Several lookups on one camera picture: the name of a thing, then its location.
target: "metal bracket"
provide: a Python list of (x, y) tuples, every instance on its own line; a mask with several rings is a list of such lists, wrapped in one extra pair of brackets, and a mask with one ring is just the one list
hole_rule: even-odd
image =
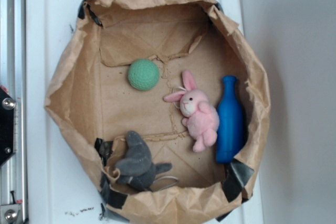
[(0, 167), (15, 153), (15, 101), (0, 88)]
[(23, 223), (21, 204), (0, 206), (0, 224)]

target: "stuffed toy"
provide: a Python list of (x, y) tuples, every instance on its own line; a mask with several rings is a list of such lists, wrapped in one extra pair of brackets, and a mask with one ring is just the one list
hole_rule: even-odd
[(219, 126), (216, 109), (209, 103), (207, 95), (197, 89), (193, 75), (185, 70), (182, 73), (184, 88), (166, 95), (166, 102), (180, 102), (180, 110), (184, 115), (182, 124), (188, 128), (190, 136), (196, 140), (193, 151), (204, 151), (215, 144)]
[(172, 168), (171, 163), (154, 165), (152, 154), (142, 137), (135, 131), (126, 135), (128, 150), (125, 158), (118, 161), (115, 167), (120, 170), (119, 184), (129, 184), (139, 191), (151, 191), (159, 173), (167, 172)]

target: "pink bunny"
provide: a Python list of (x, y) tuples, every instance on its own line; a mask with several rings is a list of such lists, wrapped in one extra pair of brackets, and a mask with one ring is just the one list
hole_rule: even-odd
[(190, 136), (196, 140), (193, 150), (201, 152), (212, 146), (217, 140), (219, 116), (216, 109), (209, 103), (207, 95), (197, 89), (193, 75), (185, 70), (182, 73), (184, 88), (166, 95), (166, 102), (180, 102), (180, 109), (185, 116), (182, 124), (188, 128)]

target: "bunny ear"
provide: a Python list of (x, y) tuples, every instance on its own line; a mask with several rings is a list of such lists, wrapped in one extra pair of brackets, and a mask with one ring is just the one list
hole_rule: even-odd
[(196, 81), (193, 75), (188, 70), (184, 70), (182, 73), (183, 85), (187, 91), (197, 89)]
[(171, 94), (166, 95), (163, 100), (165, 102), (178, 102), (182, 96), (186, 93), (184, 90), (180, 90)]

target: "bottle neck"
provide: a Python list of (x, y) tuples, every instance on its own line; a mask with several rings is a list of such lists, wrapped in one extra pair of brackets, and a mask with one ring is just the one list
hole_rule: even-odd
[(224, 82), (224, 97), (234, 98), (235, 96), (235, 81)]
[(222, 79), (224, 84), (224, 98), (236, 98), (235, 83), (237, 78), (235, 76), (225, 76)]

